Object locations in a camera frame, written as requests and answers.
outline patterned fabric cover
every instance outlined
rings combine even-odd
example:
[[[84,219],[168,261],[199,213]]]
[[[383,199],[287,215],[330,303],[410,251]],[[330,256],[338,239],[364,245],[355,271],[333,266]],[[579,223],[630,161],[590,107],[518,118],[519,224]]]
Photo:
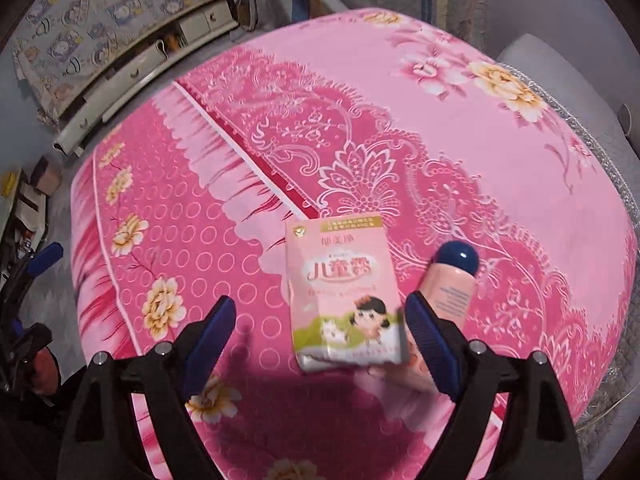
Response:
[[[96,148],[72,188],[74,286],[87,357],[140,354],[220,294],[238,323],[187,409],[227,478],[413,478],[445,397],[365,370],[304,376],[292,355],[284,222],[385,219],[400,291],[452,238],[478,250],[463,331],[545,351],[577,420],[612,358],[636,238],[582,141],[506,69],[377,9],[293,25],[211,59]],[[471,478],[485,473],[505,399]],[[136,399],[154,473],[164,464]]]
[[[13,38],[20,69],[57,119],[104,65],[172,14],[202,0],[37,0]]]

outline blue gripper pad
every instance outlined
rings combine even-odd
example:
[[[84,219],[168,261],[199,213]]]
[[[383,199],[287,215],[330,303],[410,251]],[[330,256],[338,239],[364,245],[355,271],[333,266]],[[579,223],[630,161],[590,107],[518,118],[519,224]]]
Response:
[[[39,253],[34,254],[27,266],[27,274],[31,278],[37,278],[54,263],[62,259],[65,250],[58,242],[46,246]]]
[[[438,328],[436,315],[421,294],[412,292],[404,304],[404,316],[438,391],[456,402],[463,388],[460,364]]]
[[[207,322],[207,325],[184,361],[182,393],[187,399],[202,393],[236,326],[234,300],[223,296],[214,309],[212,316],[201,321]]]

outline silver bolt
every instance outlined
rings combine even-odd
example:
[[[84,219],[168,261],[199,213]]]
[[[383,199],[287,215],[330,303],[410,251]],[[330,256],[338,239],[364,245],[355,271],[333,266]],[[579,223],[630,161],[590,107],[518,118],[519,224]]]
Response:
[[[94,358],[92,360],[94,361],[95,364],[99,366],[99,365],[105,364],[105,362],[107,362],[108,359],[109,359],[109,354],[104,350],[100,350],[96,355],[94,355]]]
[[[533,352],[533,360],[537,362],[539,365],[543,365],[544,363],[549,361],[545,353],[541,352],[540,350],[536,350],[535,352]]]
[[[158,355],[167,355],[173,348],[170,341],[161,341],[154,347],[154,351]]]
[[[474,339],[469,343],[469,348],[474,354],[484,354],[486,352],[486,345],[479,339]]]

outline blue bottle cap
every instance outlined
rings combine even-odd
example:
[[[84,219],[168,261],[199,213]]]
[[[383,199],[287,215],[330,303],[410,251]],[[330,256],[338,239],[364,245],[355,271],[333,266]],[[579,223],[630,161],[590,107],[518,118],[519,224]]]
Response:
[[[459,240],[443,243],[436,252],[433,261],[436,264],[457,267],[472,276],[476,275],[480,266],[480,258],[478,258],[476,250],[466,242]]]

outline cable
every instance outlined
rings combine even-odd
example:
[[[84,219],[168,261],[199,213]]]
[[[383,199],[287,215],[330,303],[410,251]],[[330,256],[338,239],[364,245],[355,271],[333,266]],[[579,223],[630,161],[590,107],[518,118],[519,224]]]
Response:
[[[636,386],[634,386],[633,388],[631,388],[623,397],[620,397],[616,402],[613,403],[612,406],[610,406],[609,408],[607,408],[603,413],[601,413],[600,415],[598,415],[597,417],[591,419],[589,422],[587,422],[583,427],[578,428],[577,430],[575,430],[575,433],[580,433],[581,431],[586,430],[587,428],[590,428],[591,426],[593,426],[596,422],[598,422],[603,416],[606,416],[607,413],[609,413],[611,410],[613,410],[617,405],[620,404],[620,402],[622,402],[623,400],[625,400],[629,395],[631,395],[636,388],[640,386],[640,383],[636,384]]]

